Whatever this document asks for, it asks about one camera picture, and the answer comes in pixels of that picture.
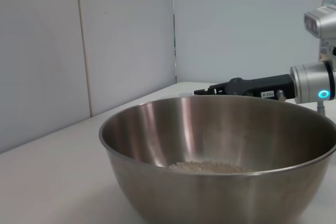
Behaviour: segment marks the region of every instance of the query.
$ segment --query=white partition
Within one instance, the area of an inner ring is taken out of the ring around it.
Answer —
[[[0,0],[0,153],[90,117],[77,0]]]
[[[303,14],[322,0],[175,0],[178,81],[224,82],[316,62]]]
[[[174,83],[173,0],[80,0],[93,115]]]

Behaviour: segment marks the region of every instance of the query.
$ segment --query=metal bowl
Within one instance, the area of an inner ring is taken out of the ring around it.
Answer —
[[[336,128],[309,109],[251,97],[145,103],[99,132],[119,185],[150,224],[287,224],[316,193]],[[176,162],[221,161],[258,172],[195,174]]]

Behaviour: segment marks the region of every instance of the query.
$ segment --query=blue led light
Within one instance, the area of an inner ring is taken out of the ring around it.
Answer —
[[[330,92],[328,90],[321,90],[319,92],[319,98],[327,98],[330,95]]]

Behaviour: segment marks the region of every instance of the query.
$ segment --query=label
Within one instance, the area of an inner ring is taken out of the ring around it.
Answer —
[[[274,97],[274,91],[266,91],[261,93],[261,98],[271,98]]]

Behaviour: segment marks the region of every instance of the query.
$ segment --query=white table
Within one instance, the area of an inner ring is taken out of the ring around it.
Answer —
[[[143,224],[116,182],[98,139],[99,128],[127,107],[209,85],[178,83],[1,154],[0,223]],[[336,102],[326,102],[325,107],[327,116],[336,122]],[[330,224],[335,220],[336,155],[299,224]]]

